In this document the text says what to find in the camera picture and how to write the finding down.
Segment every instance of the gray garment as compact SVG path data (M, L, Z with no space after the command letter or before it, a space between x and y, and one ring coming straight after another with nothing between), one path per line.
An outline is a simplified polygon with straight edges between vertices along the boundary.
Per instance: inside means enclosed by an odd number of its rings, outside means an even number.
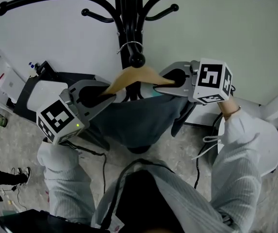
M109 136L128 148L150 146L171 125L171 134L176 136L195 105L187 98L168 95L112 103L91 120L86 133L93 143L102 145L103 137Z
M262 183L257 168L261 133L253 130L254 123L254 118L242 110L226 121L222 137L224 147L212 168L210 202L166 168L141 166L152 174L186 233L247 233L250 229ZM116 183L107 189L95 210L90 178L80 167L76 151L43 142L38 161L46 167L44 175L49 189L50 213L92 227L100 225L112 201Z

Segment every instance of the black coat rack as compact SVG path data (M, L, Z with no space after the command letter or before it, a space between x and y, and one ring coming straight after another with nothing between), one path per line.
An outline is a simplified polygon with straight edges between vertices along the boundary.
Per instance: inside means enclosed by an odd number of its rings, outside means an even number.
M10 2L2 2L0 3L0 16L4 15L9 10L40 1L46 0L13 0ZM172 4L169 8L159 14L153 17L148 17L147 14L150 9L160 0L149 0L144 6L143 0L115 0L116 8L114 8L107 0L90 1L101 5L110 13L112 18L103 17L89 11L88 9L82 10L83 16L89 16L105 23L115 22L116 24L123 69L129 66L140 68L145 64L145 57L142 54L144 21L158 20L179 9L178 5ZM143 97L140 93L140 86L140 82L129 85L126 88L127 95L124 101L128 101L128 99L142 99Z

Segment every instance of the light gray sleeve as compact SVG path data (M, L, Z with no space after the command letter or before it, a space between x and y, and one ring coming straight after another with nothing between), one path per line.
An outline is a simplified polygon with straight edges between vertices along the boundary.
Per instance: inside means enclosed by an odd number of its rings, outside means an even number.
M231 227L248 232L261 191L258 139L254 119L240 110L225 123L224 147L212 168L211 204L232 220Z
M79 165L77 151L42 142L37 159L45 166L45 183L49 189L50 214L71 222L90 225L95 211L90 178Z

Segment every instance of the tiled floor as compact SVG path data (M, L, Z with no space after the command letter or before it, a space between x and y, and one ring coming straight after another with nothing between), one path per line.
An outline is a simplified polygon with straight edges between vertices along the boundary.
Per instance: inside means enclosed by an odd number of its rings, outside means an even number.
M191 158L196 156L202 147L202 137L209 133L207 129L183 126L179 134L173 138L170 131L166 131L161 139L145 154L131 154L125 147L117 142L110 141L111 150L108 153L106 165L107 187L118 177L124 166L137 158L159 158L164 160L169 167L190 185L194 185L197 172L196 161ZM49 211L47 188L44 184L43 167L37 161L38 147L43 139L43 134L36 125L15 115L9 116L6 128L0 127L0 170L10 172L12 167L27 167L32 169L32 178L27 186L20 189L20 203L28 209ZM76 144L96 151L100 148L86 144L76 139ZM92 179L91 189L97 205L103 194L102 164L103 157L93 156L88 153L81 154L81 165ZM211 169L203 160L199 161L201 171L198 191L206 198L211 198ZM11 186L1 185L0 189L9 189ZM6 192L18 204L17 191ZM8 198L0 203L0 215L3 210L15 210L9 205ZM252 229L262 230L263 233L278 232L278 169L273 174L263 178L262 193L256 212Z

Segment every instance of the gray sweater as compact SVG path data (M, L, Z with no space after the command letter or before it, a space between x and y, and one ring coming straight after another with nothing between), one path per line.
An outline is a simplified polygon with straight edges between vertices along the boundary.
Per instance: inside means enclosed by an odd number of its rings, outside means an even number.
M160 193L186 233L249 231L261 190L257 168L257 145L261 133L253 130L253 123L254 119L242 110L226 121L222 136L224 147L212 169L210 202L169 170L160 166L140 167L152 174ZM43 142L38 151L38 161L46 167L44 174L49 189L50 213L97 228L107 213L116 183L108 188L95 209L91 181L79 165L76 151Z

